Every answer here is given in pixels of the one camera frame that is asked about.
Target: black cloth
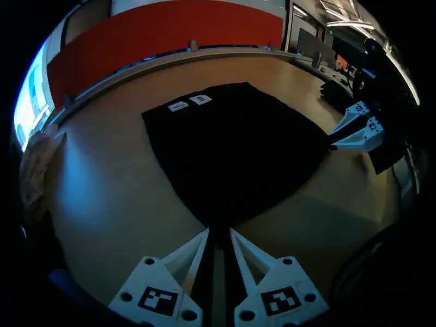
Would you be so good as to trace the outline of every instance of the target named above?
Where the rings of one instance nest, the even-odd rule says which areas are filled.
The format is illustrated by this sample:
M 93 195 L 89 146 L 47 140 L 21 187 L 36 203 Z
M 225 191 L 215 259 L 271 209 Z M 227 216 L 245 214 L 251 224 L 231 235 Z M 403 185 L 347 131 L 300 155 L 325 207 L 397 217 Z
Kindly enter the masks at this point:
M 189 99 L 197 95 L 211 101 Z M 179 101 L 188 107 L 168 108 Z M 329 147 L 315 123 L 249 83 L 210 87 L 142 117 L 175 192 L 205 226 L 232 226 L 284 200 Z

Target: white label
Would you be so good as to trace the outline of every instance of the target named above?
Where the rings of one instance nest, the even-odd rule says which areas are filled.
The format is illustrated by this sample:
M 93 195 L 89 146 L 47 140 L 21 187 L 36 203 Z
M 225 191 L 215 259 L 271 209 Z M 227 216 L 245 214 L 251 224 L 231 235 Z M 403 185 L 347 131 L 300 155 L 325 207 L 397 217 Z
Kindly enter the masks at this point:
M 206 102 L 211 101 L 212 99 L 210 97 L 208 97 L 207 95 L 197 95 L 197 96 L 194 96 L 193 98 L 189 98 L 189 100 L 194 101 L 198 105 L 202 105 L 202 104 L 205 104 Z
M 180 109 L 182 109 L 182 108 L 186 108 L 186 107 L 187 107 L 187 103 L 186 103 L 186 102 L 183 102 L 183 101 L 180 101 L 180 102 L 177 102 L 176 104 L 173 104 L 173 105 L 171 105 L 171 106 L 168 106 L 168 108 L 169 108 L 172 112 L 177 111 L 177 110 L 180 110 Z

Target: red panel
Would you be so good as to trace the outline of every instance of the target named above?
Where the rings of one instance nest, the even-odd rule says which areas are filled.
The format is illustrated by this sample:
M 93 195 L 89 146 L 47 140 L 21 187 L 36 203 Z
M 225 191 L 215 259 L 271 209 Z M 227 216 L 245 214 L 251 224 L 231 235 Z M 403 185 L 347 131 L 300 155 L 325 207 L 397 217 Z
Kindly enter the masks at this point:
M 115 15 L 80 35 L 47 67 L 56 108 L 131 62 L 199 45 L 280 47 L 283 20 L 244 5 L 178 0 L 145 5 Z

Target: wooden table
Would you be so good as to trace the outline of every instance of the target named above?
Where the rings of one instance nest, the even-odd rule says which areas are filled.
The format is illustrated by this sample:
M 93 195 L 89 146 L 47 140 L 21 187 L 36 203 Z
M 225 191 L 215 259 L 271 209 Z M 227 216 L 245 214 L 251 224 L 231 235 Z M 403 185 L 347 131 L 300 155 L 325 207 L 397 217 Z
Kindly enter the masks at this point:
M 164 257 L 204 228 L 157 163 L 141 113 L 244 81 L 326 132 L 341 119 L 320 99 L 321 80 L 278 59 L 252 57 L 151 73 L 97 98 L 62 125 L 66 142 L 47 172 L 47 203 L 74 278 L 103 304 L 144 255 Z M 295 195 L 236 229 L 273 256 L 295 256 L 325 294 L 338 265 L 396 218 L 396 196 L 390 172 L 375 175 L 366 154 L 333 152 Z

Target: beige cloth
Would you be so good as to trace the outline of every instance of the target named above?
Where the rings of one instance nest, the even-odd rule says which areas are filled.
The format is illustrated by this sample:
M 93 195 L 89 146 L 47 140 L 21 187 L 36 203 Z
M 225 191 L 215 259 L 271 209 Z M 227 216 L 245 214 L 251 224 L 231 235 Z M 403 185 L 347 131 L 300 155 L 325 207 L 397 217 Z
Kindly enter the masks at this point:
M 45 131 L 32 135 L 21 160 L 21 200 L 24 204 L 26 216 L 31 219 L 38 218 L 32 213 L 39 216 L 35 213 L 35 209 L 40 207 L 39 202 L 44 194 L 45 172 L 56 149 L 65 137 L 65 133 L 56 136 L 57 130 L 57 125 L 50 125 Z

